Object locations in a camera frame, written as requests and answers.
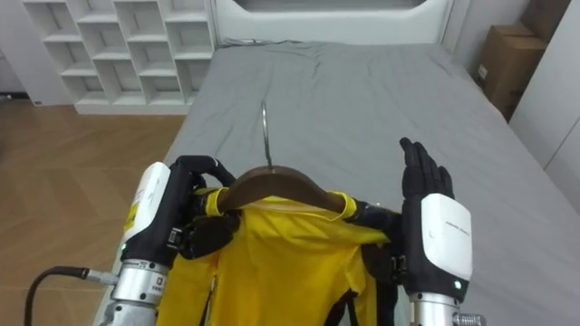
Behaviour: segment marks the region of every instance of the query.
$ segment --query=gray blanket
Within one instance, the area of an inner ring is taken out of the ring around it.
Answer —
[[[489,325],[578,324],[580,218],[470,77],[438,45],[282,43],[216,52],[171,147],[235,175],[272,158],[326,189],[401,208],[398,141],[421,141],[473,215],[464,312]],[[408,303],[401,303],[408,322]]]

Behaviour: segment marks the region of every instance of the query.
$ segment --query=bed frame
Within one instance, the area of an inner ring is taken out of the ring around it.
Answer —
[[[374,7],[354,7],[360,2],[352,0],[350,7],[321,8],[311,5],[316,1],[305,0],[209,1],[216,37],[222,44],[232,39],[350,44],[443,43],[452,52],[470,3],[470,0],[385,0]]]

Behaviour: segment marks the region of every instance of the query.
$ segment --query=wooden floor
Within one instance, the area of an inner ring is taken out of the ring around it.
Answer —
[[[44,269],[111,268],[140,175],[182,121],[0,103],[1,325],[22,325],[26,290]],[[91,325],[101,296],[99,285],[49,278],[34,326]]]

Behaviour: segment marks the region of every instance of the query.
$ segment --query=yellow shirt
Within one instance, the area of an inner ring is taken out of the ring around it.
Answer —
[[[360,245],[388,239],[345,223],[356,203],[336,194],[346,203],[341,214],[279,197],[242,207],[228,245],[198,259],[176,259],[157,325],[199,325],[209,298],[208,325],[320,326],[349,290],[358,293],[359,324],[376,325],[375,282]],[[208,196],[208,216],[220,215],[217,198],[218,191]]]

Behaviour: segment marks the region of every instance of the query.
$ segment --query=yellow sticker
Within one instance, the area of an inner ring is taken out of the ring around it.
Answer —
[[[139,203],[135,203],[130,207],[129,215],[125,220],[125,226],[123,227],[123,232],[131,230],[131,228],[135,225],[135,216],[137,215],[137,207],[139,207]]]

